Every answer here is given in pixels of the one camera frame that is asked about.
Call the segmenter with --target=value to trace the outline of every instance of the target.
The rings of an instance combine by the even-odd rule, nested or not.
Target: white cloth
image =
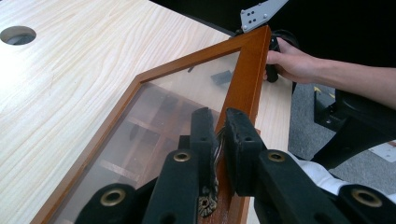
[[[341,187],[350,184],[346,181],[334,178],[323,166],[313,161],[300,161],[294,155],[289,153],[291,157],[299,164],[304,172],[314,181],[314,183],[322,188],[326,189],[332,194],[338,195]],[[396,193],[386,195],[394,203],[396,203]]]

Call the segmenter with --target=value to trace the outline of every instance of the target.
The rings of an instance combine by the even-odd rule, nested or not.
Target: brown wooden frame
[[[55,191],[52,192],[46,203],[41,207],[33,222],[47,222],[50,219],[69,190],[77,182],[85,167],[90,163],[95,153],[106,139],[106,136],[120,118],[125,107],[132,100],[140,86],[146,82],[240,51],[239,59],[233,72],[233,79],[220,112],[216,132],[223,126],[225,109],[228,107],[244,111],[254,123],[259,108],[260,92],[262,89],[262,80],[270,37],[271,31],[269,27],[263,26],[250,33],[196,51],[193,54],[136,76],[90,143],[84,148],[75,164]],[[218,208],[212,216],[200,218],[199,221],[201,223],[240,223],[241,221],[245,221],[248,211],[248,200],[232,195],[222,154],[219,159],[218,178]]]

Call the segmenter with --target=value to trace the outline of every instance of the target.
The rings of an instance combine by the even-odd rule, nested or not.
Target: glass panel
[[[238,56],[236,52],[144,84],[51,222],[73,223],[104,186],[123,183],[138,189],[158,176],[179,136],[190,134],[194,110],[209,107],[216,126]]]

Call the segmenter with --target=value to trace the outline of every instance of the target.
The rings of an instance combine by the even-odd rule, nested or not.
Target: table
[[[0,21],[0,32],[36,33],[26,45],[0,42],[5,223],[41,220],[41,206],[136,75],[229,38],[144,0],[5,0]],[[268,147],[287,150],[290,82],[263,85],[256,127]]]

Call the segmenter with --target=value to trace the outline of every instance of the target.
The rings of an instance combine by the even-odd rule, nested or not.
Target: forearm
[[[314,82],[349,91],[396,109],[396,68],[322,60]]]

